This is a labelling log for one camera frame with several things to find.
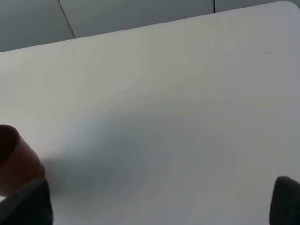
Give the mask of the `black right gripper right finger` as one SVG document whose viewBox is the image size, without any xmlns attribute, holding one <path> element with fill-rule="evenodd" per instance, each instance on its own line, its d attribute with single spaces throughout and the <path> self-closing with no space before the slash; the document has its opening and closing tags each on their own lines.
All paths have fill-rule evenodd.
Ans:
<svg viewBox="0 0 300 225">
<path fill-rule="evenodd" d="M 300 223 L 300 184 L 287 177 L 275 181 L 269 212 L 270 225 L 298 225 Z"/>
</svg>

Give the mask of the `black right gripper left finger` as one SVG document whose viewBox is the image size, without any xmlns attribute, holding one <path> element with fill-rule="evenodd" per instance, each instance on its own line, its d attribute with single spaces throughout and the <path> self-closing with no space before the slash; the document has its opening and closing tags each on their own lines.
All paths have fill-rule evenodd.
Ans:
<svg viewBox="0 0 300 225">
<path fill-rule="evenodd" d="M 0 223 L 2 225 L 52 225 L 54 214 L 47 180 L 34 179 L 2 200 Z"/>
</svg>

